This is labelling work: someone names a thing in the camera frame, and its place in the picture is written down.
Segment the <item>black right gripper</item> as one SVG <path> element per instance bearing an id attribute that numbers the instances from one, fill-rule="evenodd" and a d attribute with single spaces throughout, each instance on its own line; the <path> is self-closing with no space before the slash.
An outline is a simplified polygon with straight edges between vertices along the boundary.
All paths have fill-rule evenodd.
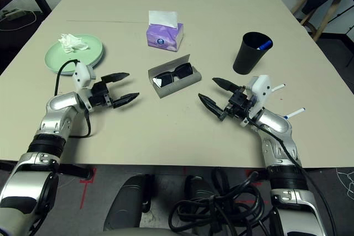
<path id="1" fill-rule="evenodd" d="M 244 86 L 238 88 L 238 86 L 234 83 L 219 77 L 214 77 L 212 80 L 224 90 L 232 92 L 233 95 L 228 100 L 228 104 L 223 110 L 216 104 L 216 102 L 214 102 L 208 96 L 198 94 L 198 97 L 203 103 L 203 105 L 209 111 L 211 111 L 219 120 L 224 120 L 225 112 L 231 117 L 245 118 L 246 109 L 249 103 L 247 95 L 244 94 L 246 88 Z"/>

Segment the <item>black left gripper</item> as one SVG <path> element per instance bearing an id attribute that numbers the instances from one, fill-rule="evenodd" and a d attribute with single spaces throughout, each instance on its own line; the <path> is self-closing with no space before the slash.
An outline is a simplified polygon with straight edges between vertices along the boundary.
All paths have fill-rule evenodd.
<path id="1" fill-rule="evenodd" d="M 139 92 L 136 93 L 129 93 L 120 97 L 117 100 L 114 100 L 112 103 L 112 98 L 109 95 L 109 90 L 107 88 L 107 83 L 117 82 L 129 76 L 129 73 L 125 72 L 118 72 L 112 73 L 106 76 L 101 77 L 100 82 L 96 82 L 93 84 L 91 88 L 91 96 L 89 97 L 89 103 L 92 107 L 97 106 L 107 106 L 118 108 L 128 104 L 129 102 L 133 101 L 135 98 L 139 96 Z"/>

